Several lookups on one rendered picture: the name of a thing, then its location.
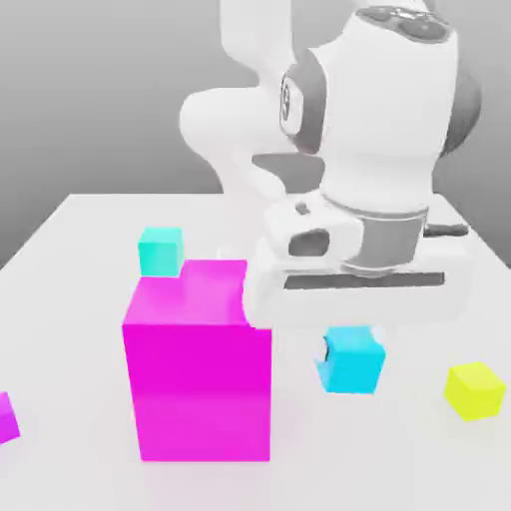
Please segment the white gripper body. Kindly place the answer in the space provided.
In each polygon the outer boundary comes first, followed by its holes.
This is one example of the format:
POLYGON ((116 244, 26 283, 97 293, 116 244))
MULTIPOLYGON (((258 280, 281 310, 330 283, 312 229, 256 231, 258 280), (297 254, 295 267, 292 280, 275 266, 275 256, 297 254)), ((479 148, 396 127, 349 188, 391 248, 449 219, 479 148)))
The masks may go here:
POLYGON ((422 239, 412 263, 382 277, 291 272, 261 241, 243 305, 257 328, 429 324, 461 314, 470 290, 469 238, 422 239))

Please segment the small cyan cube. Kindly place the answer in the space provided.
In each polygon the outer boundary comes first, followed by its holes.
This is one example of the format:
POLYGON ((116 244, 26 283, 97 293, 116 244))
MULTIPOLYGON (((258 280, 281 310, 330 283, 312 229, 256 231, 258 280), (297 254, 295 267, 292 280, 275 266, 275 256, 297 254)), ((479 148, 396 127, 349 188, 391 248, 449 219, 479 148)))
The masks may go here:
POLYGON ((316 363, 323 389, 330 393, 373 394, 385 360, 385 349, 369 326, 329 328, 326 353, 316 363))

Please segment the small yellow cube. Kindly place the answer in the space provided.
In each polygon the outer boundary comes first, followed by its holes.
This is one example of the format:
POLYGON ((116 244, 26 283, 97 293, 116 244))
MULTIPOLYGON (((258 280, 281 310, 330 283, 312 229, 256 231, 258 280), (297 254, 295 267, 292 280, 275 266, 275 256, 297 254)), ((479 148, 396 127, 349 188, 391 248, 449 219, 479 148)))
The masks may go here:
POLYGON ((483 362, 470 362, 449 368, 444 397, 465 421, 497 416, 506 384, 483 362))

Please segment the small turquoise cube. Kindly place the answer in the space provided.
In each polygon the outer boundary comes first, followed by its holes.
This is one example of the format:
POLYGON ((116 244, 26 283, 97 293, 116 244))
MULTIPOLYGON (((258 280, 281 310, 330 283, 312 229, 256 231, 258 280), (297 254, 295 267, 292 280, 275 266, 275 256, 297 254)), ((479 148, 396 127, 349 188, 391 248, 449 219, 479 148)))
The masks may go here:
POLYGON ((145 227, 138 241, 142 276, 179 276, 184 263, 184 237, 177 227, 145 227))

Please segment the small magenta cube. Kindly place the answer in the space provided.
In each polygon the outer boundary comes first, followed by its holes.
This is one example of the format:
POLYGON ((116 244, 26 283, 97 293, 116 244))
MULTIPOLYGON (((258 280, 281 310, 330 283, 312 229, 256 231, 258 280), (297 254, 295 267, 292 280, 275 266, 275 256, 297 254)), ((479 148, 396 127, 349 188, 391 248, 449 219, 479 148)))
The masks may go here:
POLYGON ((7 392, 0 392, 0 445, 20 436, 19 425, 7 392))

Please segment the large magenta box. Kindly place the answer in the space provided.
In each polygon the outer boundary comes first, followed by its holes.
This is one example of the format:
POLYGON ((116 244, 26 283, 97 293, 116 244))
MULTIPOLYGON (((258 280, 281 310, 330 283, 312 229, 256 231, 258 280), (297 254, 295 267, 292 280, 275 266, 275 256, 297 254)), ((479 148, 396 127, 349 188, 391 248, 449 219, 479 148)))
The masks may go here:
POLYGON ((139 279, 122 331, 145 461, 270 458, 271 333, 245 318, 243 260, 139 279))

